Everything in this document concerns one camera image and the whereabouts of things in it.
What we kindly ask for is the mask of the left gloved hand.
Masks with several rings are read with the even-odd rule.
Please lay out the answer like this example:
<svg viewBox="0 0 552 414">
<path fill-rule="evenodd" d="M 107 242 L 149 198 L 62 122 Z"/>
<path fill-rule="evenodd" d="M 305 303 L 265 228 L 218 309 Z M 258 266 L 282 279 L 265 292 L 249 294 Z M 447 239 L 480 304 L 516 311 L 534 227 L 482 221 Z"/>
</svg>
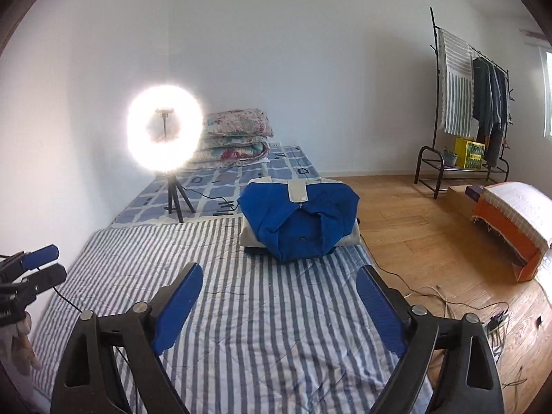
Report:
<svg viewBox="0 0 552 414">
<path fill-rule="evenodd" d="M 1 356 L 23 376 L 29 376 L 31 370 L 40 371 L 42 368 L 29 339 L 31 329 L 32 317 L 28 311 L 25 311 L 22 321 L 1 328 Z"/>
</svg>

